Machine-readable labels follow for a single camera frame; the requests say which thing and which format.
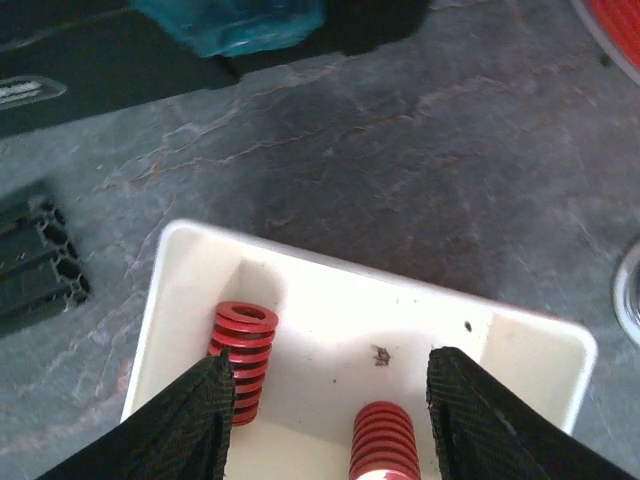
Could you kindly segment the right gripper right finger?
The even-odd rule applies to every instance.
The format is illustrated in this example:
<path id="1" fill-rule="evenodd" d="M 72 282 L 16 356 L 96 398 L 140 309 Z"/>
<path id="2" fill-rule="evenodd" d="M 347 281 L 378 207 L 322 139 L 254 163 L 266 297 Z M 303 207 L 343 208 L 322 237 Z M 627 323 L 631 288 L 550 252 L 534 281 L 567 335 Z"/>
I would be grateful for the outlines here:
<path id="1" fill-rule="evenodd" d="M 444 479 L 632 477 L 544 419 L 456 347 L 430 352 L 426 400 Z"/>

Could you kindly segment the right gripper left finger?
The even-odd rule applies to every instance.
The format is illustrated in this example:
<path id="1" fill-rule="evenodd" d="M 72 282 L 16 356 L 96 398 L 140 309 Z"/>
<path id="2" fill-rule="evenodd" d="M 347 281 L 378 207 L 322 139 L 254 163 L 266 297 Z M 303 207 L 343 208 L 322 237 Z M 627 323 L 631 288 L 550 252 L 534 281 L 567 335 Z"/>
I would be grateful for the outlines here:
<path id="1" fill-rule="evenodd" d="M 235 382 L 229 353 L 208 356 L 43 479 L 222 479 Z"/>

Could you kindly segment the black aluminium extrusion block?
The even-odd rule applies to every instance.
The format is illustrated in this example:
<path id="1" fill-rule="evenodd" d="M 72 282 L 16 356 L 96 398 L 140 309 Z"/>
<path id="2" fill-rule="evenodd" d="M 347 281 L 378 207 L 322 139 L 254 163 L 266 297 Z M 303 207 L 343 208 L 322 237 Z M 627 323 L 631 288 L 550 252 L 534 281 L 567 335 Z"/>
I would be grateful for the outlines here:
<path id="1" fill-rule="evenodd" d="M 1 335 L 85 303 L 89 278 L 51 186 L 32 182 L 1 197 Z"/>

